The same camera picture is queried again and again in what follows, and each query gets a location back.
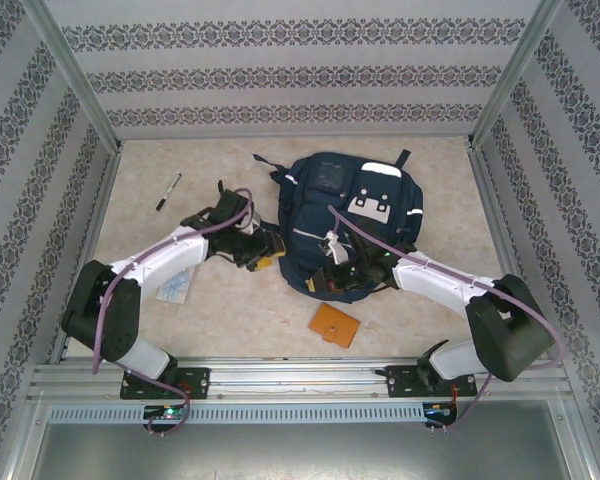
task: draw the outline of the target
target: patterned wallpaper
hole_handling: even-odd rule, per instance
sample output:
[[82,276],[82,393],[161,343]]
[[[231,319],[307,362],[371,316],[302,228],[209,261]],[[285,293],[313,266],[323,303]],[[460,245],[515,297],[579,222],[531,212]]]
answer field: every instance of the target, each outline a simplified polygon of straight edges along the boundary
[[108,162],[22,5],[0,0],[0,459],[32,367],[48,358]]
[[483,154],[600,464],[600,0],[561,7]]
[[538,0],[49,0],[117,134],[468,134]]

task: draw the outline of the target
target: black marker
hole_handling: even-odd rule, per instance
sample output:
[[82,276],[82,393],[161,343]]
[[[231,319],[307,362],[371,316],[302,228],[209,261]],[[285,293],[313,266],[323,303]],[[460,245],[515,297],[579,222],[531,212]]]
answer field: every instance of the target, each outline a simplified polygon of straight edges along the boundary
[[180,181],[181,178],[182,178],[181,173],[176,175],[175,180],[171,183],[171,186],[169,187],[167,192],[162,196],[162,200],[160,200],[160,202],[158,202],[158,206],[156,207],[156,210],[160,211],[160,209],[164,206],[164,202],[167,201],[167,198],[169,198],[169,195],[171,195],[171,191],[176,187],[176,185],[178,184],[178,182]]

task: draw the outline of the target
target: marble surface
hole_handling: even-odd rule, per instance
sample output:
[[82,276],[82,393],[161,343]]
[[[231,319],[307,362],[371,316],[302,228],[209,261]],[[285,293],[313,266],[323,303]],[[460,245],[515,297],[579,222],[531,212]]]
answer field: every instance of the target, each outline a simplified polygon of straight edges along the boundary
[[[424,191],[424,221],[417,247],[432,258],[479,275],[500,268],[462,138],[252,138],[126,142],[95,258],[111,262],[161,240],[181,219],[218,199],[227,188],[248,187],[257,211],[276,221],[278,186],[258,153],[291,165],[331,150],[393,162]],[[156,204],[177,173],[180,183],[165,207]],[[211,259],[198,269],[184,305],[155,294],[142,304],[140,332],[175,356],[350,357],[416,356],[444,338],[469,335],[466,320],[416,294],[392,289],[353,305],[334,306],[362,322],[349,349],[324,342],[307,326],[320,302],[297,293],[277,264],[256,273]],[[69,356],[89,355],[77,342]]]

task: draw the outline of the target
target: leather wallet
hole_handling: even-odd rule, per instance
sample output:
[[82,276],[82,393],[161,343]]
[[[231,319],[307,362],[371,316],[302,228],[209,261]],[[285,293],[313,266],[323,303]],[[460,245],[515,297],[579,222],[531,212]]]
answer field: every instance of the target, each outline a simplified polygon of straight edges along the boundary
[[323,303],[311,319],[309,328],[322,335],[325,342],[349,348],[360,322],[331,305]]

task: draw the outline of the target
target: navy blue backpack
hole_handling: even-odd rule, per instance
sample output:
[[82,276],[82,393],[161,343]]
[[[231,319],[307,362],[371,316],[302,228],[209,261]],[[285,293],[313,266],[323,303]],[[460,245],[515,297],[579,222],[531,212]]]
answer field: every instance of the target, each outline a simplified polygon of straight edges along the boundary
[[[280,234],[287,253],[280,258],[282,276],[294,289],[322,301],[353,303],[371,294],[376,283],[348,292],[310,292],[307,281],[329,264],[319,242],[333,229],[333,205],[356,225],[380,240],[395,245],[415,243],[422,224],[422,190],[402,170],[409,157],[403,150],[395,165],[342,153],[320,152],[297,160],[290,169],[270,163],[271,178],[280,185],[278,225],[263,222]],[[339,241],[350,259],[356,254],[348,244],[347,228],[340,226]]]

